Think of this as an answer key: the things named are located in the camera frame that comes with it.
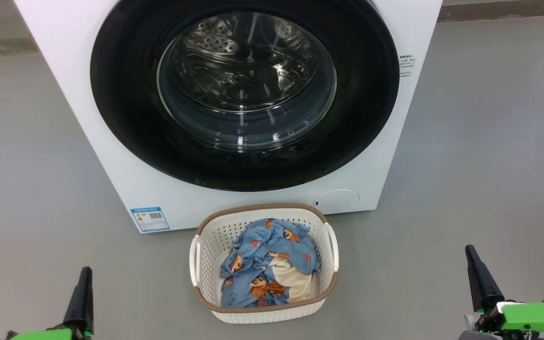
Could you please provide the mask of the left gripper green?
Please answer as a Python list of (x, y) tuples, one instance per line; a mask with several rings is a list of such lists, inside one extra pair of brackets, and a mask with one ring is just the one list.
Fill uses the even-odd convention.
[(5, 340), (92, 340), (94, 329), (93, 271), (83, 267), (67, 311), (63, 318), (66, 326), (45, 331), (18, 333), (8, 331)]

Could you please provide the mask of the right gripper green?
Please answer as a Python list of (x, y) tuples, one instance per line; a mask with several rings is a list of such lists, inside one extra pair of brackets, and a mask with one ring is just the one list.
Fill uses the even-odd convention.
[(505, 301), (488, 267), (473, 245), (466, 245), (467, 272), (475, 312), (465, 315), (460, 340), (544, 340), (544, 301)]

